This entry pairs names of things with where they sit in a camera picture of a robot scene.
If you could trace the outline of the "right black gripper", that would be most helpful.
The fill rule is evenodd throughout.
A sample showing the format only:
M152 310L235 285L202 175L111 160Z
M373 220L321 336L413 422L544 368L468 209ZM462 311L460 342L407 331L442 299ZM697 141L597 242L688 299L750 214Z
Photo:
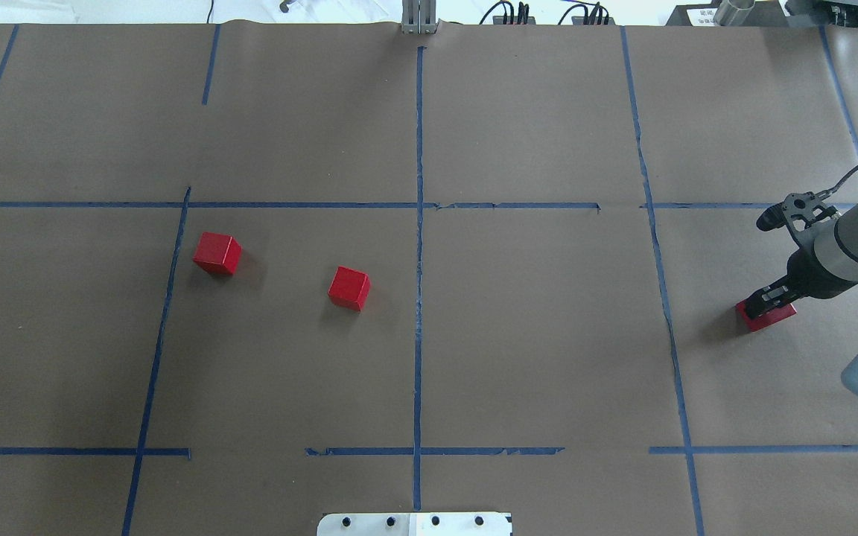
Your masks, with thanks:
M831 299L838 295L839 279L827 272L810 251L798 249L787 259L786 275L743 301L743 315L756 320L798 299Z

